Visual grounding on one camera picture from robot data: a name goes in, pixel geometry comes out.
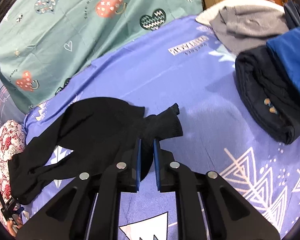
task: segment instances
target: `white heart outline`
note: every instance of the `white heart outline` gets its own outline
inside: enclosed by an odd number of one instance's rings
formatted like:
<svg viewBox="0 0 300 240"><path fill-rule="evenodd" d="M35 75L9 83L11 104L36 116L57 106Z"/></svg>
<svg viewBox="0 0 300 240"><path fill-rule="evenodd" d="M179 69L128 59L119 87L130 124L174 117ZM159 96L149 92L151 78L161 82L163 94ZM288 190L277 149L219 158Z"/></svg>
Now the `white heart outline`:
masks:
<svg viewBox="0 0 300 240"><path fill-rule="evenodd" d="M64 47L66 50L72 52L72 41L69 41L68 43L65 43L65 44L63 45L63 47Z"/></svg>

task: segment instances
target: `floral pillow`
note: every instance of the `floral pillow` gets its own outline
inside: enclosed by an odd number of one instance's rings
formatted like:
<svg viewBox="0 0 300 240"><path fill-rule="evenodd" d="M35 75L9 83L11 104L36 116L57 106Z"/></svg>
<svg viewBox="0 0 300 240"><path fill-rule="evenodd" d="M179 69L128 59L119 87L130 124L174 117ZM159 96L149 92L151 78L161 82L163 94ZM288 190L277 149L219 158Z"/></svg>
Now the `floral pillow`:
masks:
<svg viewBox="0 0 300 240"><path fill-rule="evenodd" d="M7 121L0 128L0 191L5 203L10 199L10 178L8 170L8 160L13 155L24 150L25 134L21 124L15 121ZM0 211L0 221L7 227L7 222Z"/></svg>

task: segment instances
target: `gray sweater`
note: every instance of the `gray sweater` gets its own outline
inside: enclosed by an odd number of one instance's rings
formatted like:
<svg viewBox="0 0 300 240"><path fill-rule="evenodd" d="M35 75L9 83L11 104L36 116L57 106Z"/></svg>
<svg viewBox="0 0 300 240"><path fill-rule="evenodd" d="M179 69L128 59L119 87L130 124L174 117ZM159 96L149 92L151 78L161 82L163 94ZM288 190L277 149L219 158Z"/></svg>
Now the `gray sweater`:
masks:
<svg viewBox="0 0 300 240"><path fill-rule="evenodd" d="M282 12L257 5L226 6L210 24L217 38L236 55L289 31Z"/></svg>

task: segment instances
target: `black garment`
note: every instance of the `black garment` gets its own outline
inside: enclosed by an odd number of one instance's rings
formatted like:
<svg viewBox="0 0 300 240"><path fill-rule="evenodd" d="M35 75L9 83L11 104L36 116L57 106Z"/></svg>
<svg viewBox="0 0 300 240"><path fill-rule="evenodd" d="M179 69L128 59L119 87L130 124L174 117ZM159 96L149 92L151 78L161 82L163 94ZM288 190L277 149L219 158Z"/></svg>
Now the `black garment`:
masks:
<svg viewBox="0 0 300 240"><path fill-rule="evenodd" d="M90 98L71 105L22 153L8 161L11 195L29 204L54 179L82 172L102 173L142 139L141 179L153 161L153 140L182 136L177 104L159 115L143 118L144 107L115 98ZM56 164L43 166L56 145L73 152Z"/></svg>
<svg viewBox="0 0 300 240"><path fill-rule="evenodd" d="M235 70L239 95L254 120L276 141L291 144L300 136L300 94L280 60L261 46L240 53ZM278 114L269 111L266 98Z"/></svg>
<svg viewBox="0 0 300 240"><path fill-rule="evenodd" d="M300 7L298 4L289 0L283 6L285 18L289 30L300 27Z"/></svg>

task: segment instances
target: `metal screw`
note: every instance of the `metal screw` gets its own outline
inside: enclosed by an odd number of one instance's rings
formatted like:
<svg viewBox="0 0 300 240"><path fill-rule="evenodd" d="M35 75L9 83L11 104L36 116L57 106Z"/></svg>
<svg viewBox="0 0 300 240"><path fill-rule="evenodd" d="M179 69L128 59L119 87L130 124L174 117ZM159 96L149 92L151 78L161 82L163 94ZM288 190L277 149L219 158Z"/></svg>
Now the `metal screw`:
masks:
<svg viewBox="0 0 300 240"><path fill-rule="evenodd" d="M89 173L87 172L83 172L79 175L79 178L82 179L82 180L85 180L85 179L88 179L89 178Z"/></svg>
<svg viewBox="0 0 300 240"><path fill-rule="evenodd" d="M211 179L215 179L216 177L218 177L218 173L216 173L215 171L209 171L208 177Z"/></svg>
<svg viewBox="0 0 300 240"><path fill-rule="evenodd" d="M117 163L117 168L120 170L125 169L126 167L127 167L126 163L123 162Z"/></svg>
<svg viewBox="0 0 300 240"><path fill-rule="evenodd" d="M177 169L177 168L180 167L180 163L178 163L178 162L172 162L172 163L170 163L170 167L174 168L174 169Z"/></svg>

